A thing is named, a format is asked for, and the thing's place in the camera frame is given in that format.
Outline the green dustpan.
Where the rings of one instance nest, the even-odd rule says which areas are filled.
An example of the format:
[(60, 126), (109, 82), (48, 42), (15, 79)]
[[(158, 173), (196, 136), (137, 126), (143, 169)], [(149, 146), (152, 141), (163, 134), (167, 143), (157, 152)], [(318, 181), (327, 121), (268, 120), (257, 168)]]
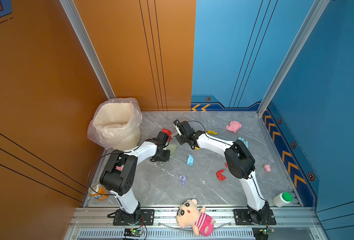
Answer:
[(168, 162), (175, 154), (177, 148), (177, 144), (169, 144), (161, 151), (161, 158), (159, 164), (163, 166), (166, 162)]

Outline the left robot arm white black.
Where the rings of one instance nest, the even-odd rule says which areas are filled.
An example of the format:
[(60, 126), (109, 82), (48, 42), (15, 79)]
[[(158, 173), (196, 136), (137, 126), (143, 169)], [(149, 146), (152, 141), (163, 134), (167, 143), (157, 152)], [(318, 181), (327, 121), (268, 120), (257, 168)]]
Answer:
[(139, 221), (141, 206), (131, 189), (137, 165), (148, 159), (152, 162), (169, 161), (170, 151), (166, 149), (168, 144), (169, 135), (159, 132), (157, 137), (147, 139), (138, 147), (125, 151), (114, 150), (110, 153), (99, 183), (120, 204), (115, 213), (116, 217), (129, 224)]

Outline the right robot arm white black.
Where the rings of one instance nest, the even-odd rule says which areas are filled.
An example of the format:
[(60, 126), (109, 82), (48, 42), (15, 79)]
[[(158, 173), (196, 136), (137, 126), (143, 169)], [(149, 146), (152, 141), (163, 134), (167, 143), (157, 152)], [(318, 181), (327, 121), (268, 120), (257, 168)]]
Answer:
[(270, 215), (270, 205), (263, 198), (255, 168), (255, 159), (245, 143), (241, 140), (226, 141), (209, 136), (205, 131), (195, 131), (189, 121), (173, 122), (180, 145), (189, 144), (192, 149), (206, 149), (224, 156), (230, 173), (240, 180), (247, 197), (249, 221), (255, 225), (267, 223)]

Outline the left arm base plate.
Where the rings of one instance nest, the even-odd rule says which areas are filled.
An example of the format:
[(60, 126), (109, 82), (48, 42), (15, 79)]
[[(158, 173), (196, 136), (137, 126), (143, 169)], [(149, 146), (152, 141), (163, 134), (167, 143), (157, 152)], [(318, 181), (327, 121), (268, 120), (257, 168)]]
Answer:
[(152, 226), (154, 223), (154, 209), (137, 209), (133, 214), (128, 214), (119, 209), (114, 213), (114, 226), (139, 226), (145, 224)]

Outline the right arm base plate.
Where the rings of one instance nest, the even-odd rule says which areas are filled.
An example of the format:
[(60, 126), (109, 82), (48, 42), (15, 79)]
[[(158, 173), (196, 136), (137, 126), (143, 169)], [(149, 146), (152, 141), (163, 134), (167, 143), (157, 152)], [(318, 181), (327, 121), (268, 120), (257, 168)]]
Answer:
[(260, 214), (254, 210), (234, 209), (233, 213), (237, 226), (274, 226), (277, 224), (272, 210), (268, 210), (266, 213)]

